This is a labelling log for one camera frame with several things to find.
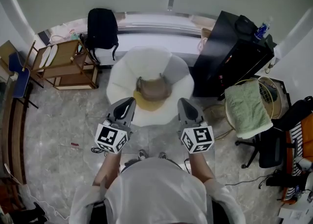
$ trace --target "black backpack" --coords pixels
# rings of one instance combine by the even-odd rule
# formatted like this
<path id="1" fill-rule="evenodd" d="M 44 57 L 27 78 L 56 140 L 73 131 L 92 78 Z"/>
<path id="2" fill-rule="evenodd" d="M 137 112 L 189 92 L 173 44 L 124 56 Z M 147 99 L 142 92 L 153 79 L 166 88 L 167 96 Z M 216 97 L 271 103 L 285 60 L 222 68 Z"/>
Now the black backpack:
<path id="1" fill-rule="evenodd" d="M 111 49 L 115 46 L 112 57 L 114 59 L 115 51 L 118 47 L 117 22 L 112 10 L 105 8 L 94 8 L 88 13 L 88 38 L 86 45 L 89 51 L 94 53 L 95 48 Z"/>

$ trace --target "white t-shirt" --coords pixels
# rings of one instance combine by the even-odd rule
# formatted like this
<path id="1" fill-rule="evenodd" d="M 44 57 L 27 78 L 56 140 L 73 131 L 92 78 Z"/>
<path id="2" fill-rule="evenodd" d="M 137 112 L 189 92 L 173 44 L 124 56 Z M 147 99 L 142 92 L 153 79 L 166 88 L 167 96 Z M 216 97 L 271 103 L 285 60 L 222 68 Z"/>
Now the white t-shirt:
<path id="1" fill-rule="evenodd" d="M 211 197 L 231 224 L 246 223 L 235 199 L 216 180 L 203 184 L 168 160 L 148 158 L 127 168 L 106 191 L 107 219 L 109 224 L 213 224 Z M 87 224 L 90 204 L 99 200 L 100 187 L 78 188 L 69 223 Z"/>

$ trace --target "blue chair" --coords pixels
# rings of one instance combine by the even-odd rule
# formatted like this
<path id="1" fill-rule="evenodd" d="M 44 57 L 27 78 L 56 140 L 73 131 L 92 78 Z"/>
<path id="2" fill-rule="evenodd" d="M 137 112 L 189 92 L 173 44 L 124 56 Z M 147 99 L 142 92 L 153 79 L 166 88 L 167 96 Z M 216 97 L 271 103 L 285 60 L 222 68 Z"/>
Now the blue chair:
<path id="1" fill-rule="evenodd" d="M 28 85 L 30 71 L 28 68 L 25 68 L 24 71 L 22 69 L 23 69 L 23 65 L 21 64 L 19 54 L 17 52 L 10 54 L 9 55 L 9 70 L 19 74 L 19 76 L 16 80 L 16 83 L 15 83 L 15 87 L 14 87 L 14 91 L 13 91 L 12 96 L 13 96 L 13 98 L 17 98 L 22 104 L 24 104 L 23 101 L 20 100 L 20 98 L 24 98 L 26 87 Z M 28 102 L 31 105 L 33 105 L 34 107 L 38 108 L 30 100 L 28 100 Z"/>

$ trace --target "water bottle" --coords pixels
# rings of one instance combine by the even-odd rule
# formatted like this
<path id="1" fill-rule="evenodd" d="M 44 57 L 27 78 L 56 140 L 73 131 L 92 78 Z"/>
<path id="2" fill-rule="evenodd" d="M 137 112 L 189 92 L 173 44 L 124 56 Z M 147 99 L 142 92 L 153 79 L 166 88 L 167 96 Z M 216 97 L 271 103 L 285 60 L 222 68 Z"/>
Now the water bottle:
<path id="1" fill-rule="evenodd" d="M 261 40 L 265 33 L 269 30 L 270 24 L 273 21 L 273 17 L 270 16 L 262 25 L 255 31 L 254 37 L 258 40 Z"/>

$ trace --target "white round chair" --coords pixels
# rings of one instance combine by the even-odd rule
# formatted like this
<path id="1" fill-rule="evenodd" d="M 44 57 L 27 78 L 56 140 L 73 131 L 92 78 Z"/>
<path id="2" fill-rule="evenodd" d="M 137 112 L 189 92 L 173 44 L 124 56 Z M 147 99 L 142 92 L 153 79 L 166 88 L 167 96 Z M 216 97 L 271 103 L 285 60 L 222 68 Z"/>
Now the white round chair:
<path id="1" fill-rule="evenodd" d="M 172 84 L 171 95 L 153 112 L 137 105 L 132 123 L 140 127 L 169 123 L 178 114 L 178 100 L 192 95 L 194 81 L 186 62 L 163 47 L 134 47 L 112 67 L 107 87 L 109 102 L 133 97 L 139 77 L 154 80 L 160 74 Z"/>

